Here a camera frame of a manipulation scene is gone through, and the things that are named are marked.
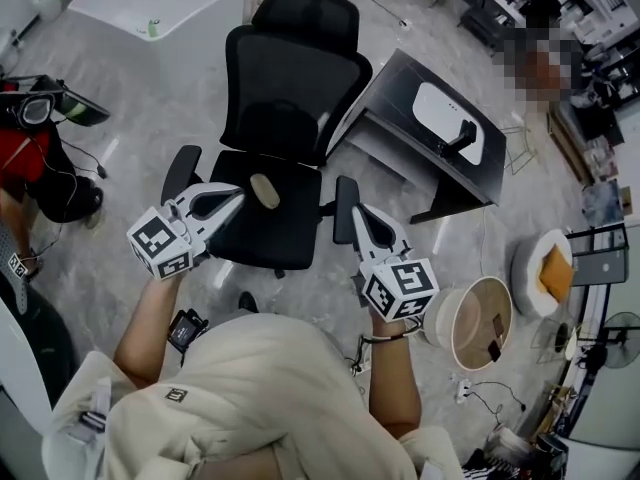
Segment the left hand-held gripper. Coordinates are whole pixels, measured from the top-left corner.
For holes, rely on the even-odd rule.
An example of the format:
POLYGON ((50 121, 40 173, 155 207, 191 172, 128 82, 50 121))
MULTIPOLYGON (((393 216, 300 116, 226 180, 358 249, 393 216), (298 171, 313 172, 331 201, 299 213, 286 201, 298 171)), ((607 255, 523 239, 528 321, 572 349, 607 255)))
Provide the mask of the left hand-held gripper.
POLYGON ((156 280, 174 277, 204 260, 205 241, 234 218, 244 199, 236 185, 191 185, 175 200, 150 207, 128 230, 129 245, 156 280))

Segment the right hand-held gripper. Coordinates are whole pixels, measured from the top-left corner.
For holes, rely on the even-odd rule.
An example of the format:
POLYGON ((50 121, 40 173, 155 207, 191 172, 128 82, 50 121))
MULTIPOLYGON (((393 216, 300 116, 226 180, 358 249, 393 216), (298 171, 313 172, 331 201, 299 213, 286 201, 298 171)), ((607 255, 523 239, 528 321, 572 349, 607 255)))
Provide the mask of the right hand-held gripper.
POLYGON ((354 276, 356 293, 384 322, 422 317, 439 293, 432 265, 415 257, 404 228, 367 204, 352 208, 360 259, 354 276))

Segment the black standing fan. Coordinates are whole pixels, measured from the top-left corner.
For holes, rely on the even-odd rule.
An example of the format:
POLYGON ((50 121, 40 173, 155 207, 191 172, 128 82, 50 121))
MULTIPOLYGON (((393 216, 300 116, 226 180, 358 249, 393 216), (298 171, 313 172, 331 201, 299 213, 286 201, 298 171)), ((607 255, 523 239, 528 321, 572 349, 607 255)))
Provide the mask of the black standing fan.
POLYGON ((587 369, 625 368, 640 355, 640 316, 620 312, 611 316, 595 338, 579 338, 587 369))

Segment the orange cushion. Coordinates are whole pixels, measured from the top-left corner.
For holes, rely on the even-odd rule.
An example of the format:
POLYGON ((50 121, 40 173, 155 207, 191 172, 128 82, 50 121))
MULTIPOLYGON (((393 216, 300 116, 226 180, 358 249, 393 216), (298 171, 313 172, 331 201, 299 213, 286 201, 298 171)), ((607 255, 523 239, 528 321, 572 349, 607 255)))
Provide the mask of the orange cushion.
POLYGON ((574 277, 574 270, 561 250, 555 245, 544 258, 538 276, 540 285, 558 303, 564 302, 570 292, 574 277))

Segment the black backpack with goggles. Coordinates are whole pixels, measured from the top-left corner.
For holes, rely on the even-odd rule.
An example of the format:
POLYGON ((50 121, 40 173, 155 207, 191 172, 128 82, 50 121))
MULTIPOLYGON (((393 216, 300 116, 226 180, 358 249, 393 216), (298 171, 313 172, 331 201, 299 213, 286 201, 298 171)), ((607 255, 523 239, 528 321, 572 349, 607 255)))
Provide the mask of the black backpack with goggles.
POLYGON ((54 112, 83 127, 101 124, 111 116, 62 79, 48 75, 0 77, 0 126, 37 129, 47 124, 54 112))

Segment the silver laptop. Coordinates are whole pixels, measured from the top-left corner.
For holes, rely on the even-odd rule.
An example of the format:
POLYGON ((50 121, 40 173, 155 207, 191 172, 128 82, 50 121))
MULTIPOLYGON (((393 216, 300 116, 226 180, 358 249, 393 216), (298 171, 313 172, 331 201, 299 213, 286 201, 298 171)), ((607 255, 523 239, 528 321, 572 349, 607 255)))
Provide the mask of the silver laptop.
POLYGON ((627 281, 627 249, 601 249, 573 255, 573 286, 611 285, 627 281))

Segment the white round pouf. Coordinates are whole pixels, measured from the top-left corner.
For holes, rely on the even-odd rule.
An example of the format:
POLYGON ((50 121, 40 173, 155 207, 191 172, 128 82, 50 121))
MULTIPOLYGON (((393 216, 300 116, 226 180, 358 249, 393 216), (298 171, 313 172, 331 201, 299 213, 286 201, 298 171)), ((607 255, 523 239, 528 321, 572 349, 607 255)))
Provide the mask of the white round pouf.
POLYGON ((557 245, 573 267, 573 255, 568 239, 560 229, 551 229, 521 241, 511 263, 511 293, 517 310, 530 319, 551 316, 560 307, 540 285, 538 276, 544 258, 557 245))

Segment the white rounded table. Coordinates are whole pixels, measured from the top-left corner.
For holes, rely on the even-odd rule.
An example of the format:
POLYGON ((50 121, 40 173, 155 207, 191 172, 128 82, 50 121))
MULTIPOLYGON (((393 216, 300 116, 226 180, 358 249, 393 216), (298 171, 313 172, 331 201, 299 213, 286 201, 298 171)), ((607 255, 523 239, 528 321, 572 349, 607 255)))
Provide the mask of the white rounded table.
POLYGON ((1 299, 0 384, 21 411, 51 411, 35 355, 17 320, 1 299))

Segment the black desk stand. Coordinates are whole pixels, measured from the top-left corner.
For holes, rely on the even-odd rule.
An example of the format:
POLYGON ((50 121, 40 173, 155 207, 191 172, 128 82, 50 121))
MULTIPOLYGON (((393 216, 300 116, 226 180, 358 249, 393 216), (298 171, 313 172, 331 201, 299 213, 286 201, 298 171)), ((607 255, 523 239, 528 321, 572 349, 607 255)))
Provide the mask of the black desk stand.
POLYGON ((449 143, 439 147, 439 154, 443 158, 450 158, 476 142, 477 126, 474 122, 463 119, 458 136, 449 143))

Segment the grey canvas picture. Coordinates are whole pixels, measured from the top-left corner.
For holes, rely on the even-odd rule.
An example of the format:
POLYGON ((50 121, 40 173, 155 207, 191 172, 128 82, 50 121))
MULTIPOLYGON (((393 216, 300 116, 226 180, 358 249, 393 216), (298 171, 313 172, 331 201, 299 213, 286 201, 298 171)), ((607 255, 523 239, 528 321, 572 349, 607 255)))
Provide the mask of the grey canvas picture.
POLYGON ((616 179, 598 182, 582 190, 582 213, 592 228, 622 222, 632 212, 630 188, 620 187, 616 179))

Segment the white oval desk pad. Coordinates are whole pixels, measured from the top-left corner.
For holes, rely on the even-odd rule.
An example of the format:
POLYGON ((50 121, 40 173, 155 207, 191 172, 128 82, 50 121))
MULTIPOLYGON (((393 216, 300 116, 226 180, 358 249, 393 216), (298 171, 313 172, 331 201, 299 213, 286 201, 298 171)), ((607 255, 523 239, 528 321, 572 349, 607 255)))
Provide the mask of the white oval desk pad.
POLYGON ((481 163, 485 136, 480 123, 436 85, 430 82, 420 84, 412 111, 421 125, 447 144, 458 138, 464 121, 473 123, 476 126, 476 139, 460 154, 473 165, 481 163))

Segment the beige oval object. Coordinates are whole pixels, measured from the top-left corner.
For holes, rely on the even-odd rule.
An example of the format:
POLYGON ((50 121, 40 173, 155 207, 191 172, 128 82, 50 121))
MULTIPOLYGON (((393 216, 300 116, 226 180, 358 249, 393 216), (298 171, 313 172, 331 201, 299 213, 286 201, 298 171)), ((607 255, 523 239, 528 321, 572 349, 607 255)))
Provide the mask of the beige oval object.
POLYGON ((250 185, 256 198, 265 208, 274 210, 279 206, 280 196, 265 174, 253 174, 250 177, 250 185))

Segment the person's right forearm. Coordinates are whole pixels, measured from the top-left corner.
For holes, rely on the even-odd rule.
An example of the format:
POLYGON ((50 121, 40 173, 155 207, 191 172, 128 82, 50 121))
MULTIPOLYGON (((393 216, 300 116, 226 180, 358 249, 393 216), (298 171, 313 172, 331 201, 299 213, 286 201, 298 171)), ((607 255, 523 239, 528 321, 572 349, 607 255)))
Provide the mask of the person's right forearm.
POLYGON ((420 426, 422 404, 403 321, 384 322, 370 312, 374 337, 390 337, 372 345, 369 411, 394 438, 420 426))

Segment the round wooden side table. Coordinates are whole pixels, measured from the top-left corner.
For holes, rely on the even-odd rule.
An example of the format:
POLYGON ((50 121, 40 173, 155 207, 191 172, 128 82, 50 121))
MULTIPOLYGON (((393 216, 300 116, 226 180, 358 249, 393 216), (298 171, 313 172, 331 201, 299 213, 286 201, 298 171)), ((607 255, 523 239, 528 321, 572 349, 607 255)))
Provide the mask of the round wooden side table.
POLYGON ((487 276, 441 290, 426 310, 422 336, 429 345, 445 351, 451 367, 477 372, 496 363, 487 348, 495 340, 503 352, 512 321, 513 303, 506 284, 487 276), (497 314, 504 325, 500 338, 493 327, 497 314))

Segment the dark green seat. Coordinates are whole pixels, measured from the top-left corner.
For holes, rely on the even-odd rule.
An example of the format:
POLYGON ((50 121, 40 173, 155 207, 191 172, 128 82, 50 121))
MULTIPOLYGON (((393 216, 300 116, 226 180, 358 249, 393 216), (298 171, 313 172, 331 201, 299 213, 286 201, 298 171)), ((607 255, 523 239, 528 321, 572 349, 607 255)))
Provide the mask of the dark green seat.
POLYGON ((18 304, 19 289, 0 275, 0 298, 25 333, 37 371, 53 409, 77 370, 71 335, 55 307, 28 283, 18 282, 24 295, 23 311, 18 304))

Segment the black desk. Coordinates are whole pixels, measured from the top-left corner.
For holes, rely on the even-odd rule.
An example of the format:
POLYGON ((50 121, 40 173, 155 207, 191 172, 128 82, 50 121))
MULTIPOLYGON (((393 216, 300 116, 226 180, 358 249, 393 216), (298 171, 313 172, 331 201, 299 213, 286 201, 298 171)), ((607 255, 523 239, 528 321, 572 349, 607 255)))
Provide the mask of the black desk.
POLYGON ((343 121, 338 141, 345 141, 431 196, 429 208, 409 219, 421 224, 500 201, 506 137, 476 106, 433 71, 395 50, 343 121), (421 125, 412 105, 422 82, 436 85, 469 112, 484 131, 479 165, 460 153, 439 154, 445 142, 421 125))

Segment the person's left forearm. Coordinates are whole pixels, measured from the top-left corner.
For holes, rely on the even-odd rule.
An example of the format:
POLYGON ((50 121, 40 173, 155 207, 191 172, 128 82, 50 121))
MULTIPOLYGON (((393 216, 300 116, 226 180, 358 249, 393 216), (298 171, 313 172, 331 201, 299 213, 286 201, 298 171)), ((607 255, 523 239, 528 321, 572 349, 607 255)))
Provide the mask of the person's left forearm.
POLYGON ((150 279, 115 350, 115 365, 138 389, 159 380, 183 274, 150 279))

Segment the black office chair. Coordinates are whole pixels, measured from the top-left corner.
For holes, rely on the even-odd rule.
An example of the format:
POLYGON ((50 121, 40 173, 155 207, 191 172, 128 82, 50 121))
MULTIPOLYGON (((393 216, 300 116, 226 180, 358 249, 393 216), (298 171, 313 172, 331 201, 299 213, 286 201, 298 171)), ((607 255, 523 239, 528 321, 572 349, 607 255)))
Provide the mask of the black office chair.
POLYGON ((348 0, 264 0, 249 24, 228 34, 221 152, 203 180, 195 172, 200 148, 182 147, 161 196, 163 205, 212 182, 244 190, 234 218, 205 241, 206 257, 280 271, 311 265, 329 144, 373 74, 358 50, 359 25, 348 0), (256 173, 278 192, 276 209, 256 198, 256 173))

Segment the black waist device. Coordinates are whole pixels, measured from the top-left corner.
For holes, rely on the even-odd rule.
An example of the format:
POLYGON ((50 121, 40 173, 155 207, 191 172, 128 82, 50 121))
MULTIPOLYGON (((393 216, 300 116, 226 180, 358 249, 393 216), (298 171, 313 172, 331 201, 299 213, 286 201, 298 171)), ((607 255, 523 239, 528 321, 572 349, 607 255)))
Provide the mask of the black waist device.
POLYGON ((209 321, 201 318, 194 309, 179 310, 169 326, 167 341, 184 355, 190 344, 208 329, 208 325, 209 321))

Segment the person's beige shirt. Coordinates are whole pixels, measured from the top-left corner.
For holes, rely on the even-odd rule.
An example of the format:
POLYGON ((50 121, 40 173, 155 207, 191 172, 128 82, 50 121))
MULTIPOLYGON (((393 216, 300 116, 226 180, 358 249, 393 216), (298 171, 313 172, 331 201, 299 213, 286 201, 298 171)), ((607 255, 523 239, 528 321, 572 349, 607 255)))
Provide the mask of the person's beige shirt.
POLYGON ((144 389, 89 353, 42 443, 49 480, 198 480, 251 456, 282 480, 464 480, 444 429, 393 437, 323 332, 265 313, 207 331, 144 389))

